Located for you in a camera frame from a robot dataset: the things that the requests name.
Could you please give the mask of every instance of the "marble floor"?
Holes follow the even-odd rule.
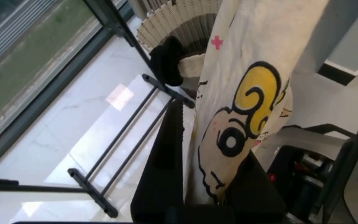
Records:
[[[139,24],[140,20],[132,19],[129,27],[135,30]],[[150,71],[135,49],[124,39],[113,37],[0,160],[0,179],[78,186],[67,169],[74,167],[84,174],[91,169],[151,90],[140,77],[143,73]],[[357,131],[357,83],[344,87],[318,74],[294,74],[292,82],[294,113],[290,124],[333,123]],[[168,100],[161,92],[149,100],[91,178],[98,190],[115,174]],[[194,111],[185,110],[186,129],[191,129],[193,115]],[[119,210],[117,219],[109,218],[82,194],[0,193],[0,224],[29,220],[129,222],[131,198],[157,130],[158,123],[106,194]]]

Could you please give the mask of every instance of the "black pupil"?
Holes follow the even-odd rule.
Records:
[[[227,157],[234,157],[240,154],[246,143],[246,137],[244,134],[237,128],[233,127],[226,128],[218,137],[220,137],[217,140],[218,148],[222,151],[222,154]],[[230,138],[234,138],[235,144],[233,146],[227,145]]]

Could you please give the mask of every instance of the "wicker basket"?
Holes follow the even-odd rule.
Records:
[[[143,21],[137,38],[149,52],[175,36],[184,46],[186,55],[179,65],[184,78],[199,77],[204,65],[206,48],[216,14],[222,0],[169,1]]]

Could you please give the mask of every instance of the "white cloth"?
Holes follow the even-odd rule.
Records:
[[[200,76],[186,203],[220,201],[251,148],[287,122],[290,74],[327,3],[223,1]]]

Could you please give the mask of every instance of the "metal rack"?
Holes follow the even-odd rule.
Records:
[[[117,8],[114,6],[111,0],[88,0],[87,4],[95,5],[100,12],[94,12],[95,15],[103,15],[104,18],[98,18],[101,22],[106,22],[106,26],[111,31],[115,32],[118,36],[123,37],[126,39],[128,44],[131,47],[135,47],[138,51],[139,55],[142,57],[143,61],[149,66],[150,68],[150,60],[146,53],[144,52],[143,48],[140,46],[138,41],[136,40],[135,36],[131,32],[131,30],[126,25],[125,20],[120,15]],[[174,100],[182,100],[185,105],[190,108],[195,106],[194,101],[189,100],[185,96],[177,93],[176,91],[172,90],[171,88],[167,87],[165,84],[160,83],[155,78],[143,74],[142,78],[145,82],[153,85],[154,87],[151,91],[147,94],[145,99],[139,105],[139,107],[135,110],[134,114],[129,118],[127,123],[122,127],[122,129],[118,132],[117,136],[112,140],[111,144],[105,149],[102,153],[100,158],[96,161],[94,166],[91,170],[86,174],[82,174],[78,169],[71,168],[68,169],[69,175],[74,178],[75,181],[79,184],[80,188],[75,187],[50,187],[50,186],[38,186],[38,185],[21,185],[17,180],[5,180],[0,179],[0,192],[43,192],[43,193],[74,193],[74,194],[88,194],[94,201],[97,203],[102,210],[109,215],[111,218],[116,218],[118,216],[117,209],[114,208],[113,205],[106,199],[105,195],[106,192],[110,189],[114,181],[119,177],[122,170],[124,170],[127,163],[132,159],[132,156],[136,153],[136,151],[140,148],[144,140],[150,134],[151,130],[153,130],[154,126],[158,123],[160,118],[163,116],[165,110],[168,108],[169,104]],[[101,165],[102,161],[105,160],[107,155],[109,154],[110,150],[114,147],[114,145],[118,142],[118,140],[122,137],[122,135],[127,131],[128,127],[131,125],[135,117],[142,111],[142,108],[145,104],[151,99],[152,95],[156,92],[156,90],[162,91],[171,96],[170,100],[167,104],[163,107],[163,109],[159,112],[157,117],[154,119],[152,124],[146,130],[144,135],[139,139],[138,143],[132,149],[131,153],[127,156],[125,161],[121,164],[118,168],[117,172],[108,182],[108,184],[99,192],[90,182],[91,176],[95,173],[96,169]]]

